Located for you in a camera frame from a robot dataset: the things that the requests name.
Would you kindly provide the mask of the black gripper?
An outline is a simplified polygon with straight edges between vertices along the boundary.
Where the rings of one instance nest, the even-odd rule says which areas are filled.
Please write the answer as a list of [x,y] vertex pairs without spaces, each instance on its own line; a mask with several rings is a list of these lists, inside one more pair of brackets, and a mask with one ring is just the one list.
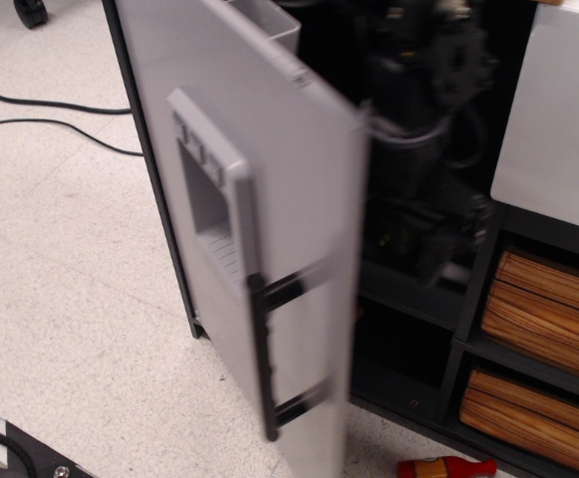
[[483,244],[492,215],[492,202],[479,194],[438,207],[374,196],[368,200],[369,246],[389,259],[420,255],[418,283],[432,287],[455,256]]

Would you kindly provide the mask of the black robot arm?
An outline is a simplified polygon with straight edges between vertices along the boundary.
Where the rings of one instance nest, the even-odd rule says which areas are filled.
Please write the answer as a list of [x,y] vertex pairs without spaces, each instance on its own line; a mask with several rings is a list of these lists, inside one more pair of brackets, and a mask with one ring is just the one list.
[[484,155],[473,101],[497,60],[478,1],[381,1],[369,38],[368,231],[385,258],[431,287],[486,236],[491,202],[457,175]]

